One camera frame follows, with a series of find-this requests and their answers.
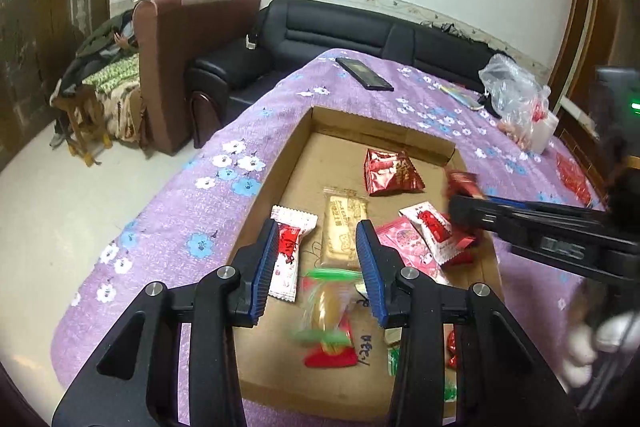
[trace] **wallpaper border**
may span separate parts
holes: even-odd
[[[123,12],[126,9],[130,9],[139,0],[124,0],[112,3],[110,5],[111,15]],[[272,0],[262,0],[262,5],[266,6]],[[444,25],[453,24],[456,30],[460,31],[464,36],[475,41],[486,42],[490,47],[495,50],[504,51],[511,55],[514,60],[522,67],[533,73],[537,80],[541,84],[546,84],[548,81],[550,68],[545,66],[541,62],[534,60],[519,51],[518,49],[510,46],[507,42],[497,39],[496,37],[482,31],[480,28],[475,28],[462,21],[449,17],[443,13],[436,12],[429,8],[418,6],[410,2],[402,0],[321,0],[325,2],[333,2],[335,4],[342,4],[345,6],[352,6],[356,8],[364,8],[367,10],[385,13],[392,15],[400,19],[409,20],[419,24],[426,24],[434,27],[441,27]]]

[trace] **black phone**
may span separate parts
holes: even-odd
[[[340,64],[353,78],[370,91],[393,91],[394,86],[389,84],[379,74],[366,67],[355,58],[338,57],[335,61]]]

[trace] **cardboard box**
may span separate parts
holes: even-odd
[[[425,183],[424,192],[367,196],[362,174],[367,147],[390,152],[406,150]],[[255,241],[274,204],[311,212],[318,216],[318,226],[300,248],[302,277],[319,258],[324,187],[351,188],[366,197],[369,219],[376,227],[396,219],[400,208],[421,201],[431,201],[439,211],[444,211],[445,166],[465,169],[455,144],[448,140],[399,125],[314,107],[293,131],[262,184],[233,252]],[[488,236],[476,248],[473,264],[451,267],[446,275],[453,285],[461,288],[485,282],[502,297],[495,252]],[[372,421],[384,417],[394,379],[387,371],[383,330],[372,317],[370,308],[357,305],[351,315],[356,348],[363,335],[372,338],[373,348],[366,358],[368,365],[309,369],[302,362],[306,348],[290,337],[290,332],[300,323],[300,302],[300,295],[295,304],[270,297],[257,327],[235,330],[242,397],[274,409],[336,419]],[[455,378],[449,369],[447,378]],[[455,404],[446,404],[445,416],[454,412]]]

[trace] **pink snack package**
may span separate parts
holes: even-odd
[[[429,253],[424,240],[406,217],[399,217],[376,228],[376,234],[382,245],[398,250],[405,266],[420,270],[439,284],[449,284],[442,269]]]
[[[269,295],[287,302],[295,302],[300,241],[316,227],[318,216],[275,204],[271,209],[271,219],[278,222],[280,240]]]
[[[429,201],[402,208],[400,215],[411,221],[440,266],[460,253],[451,223]]]

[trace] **floral tablecloth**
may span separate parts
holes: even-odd
[[[362,60],[395,91],[362,89],[335,57]],[[439,90],[439,84],[448,83],[350,50],[329,50],[283,79],[218,131],[99,255],[54,334],[51,360],[60,382],[65,387],[71,383],[147,282],[186,285],[224,264],[262,181],[309,107],[322,105],[453,140],[487,194],[579,204],[556,172],[556,152],[570,157],[559,140],[552,138],[542,155],[521,152],[496,129],[486,111],[462,107]],[[508,245],[497,239],[495,250],[508,308],[554,367],[563,311],[578,277],[512,255]],[[188,341],[185,328],[178,389],[180,420],[185,423]],[[245,408],[248,424],[255,427],[346,425],[247,401]]]

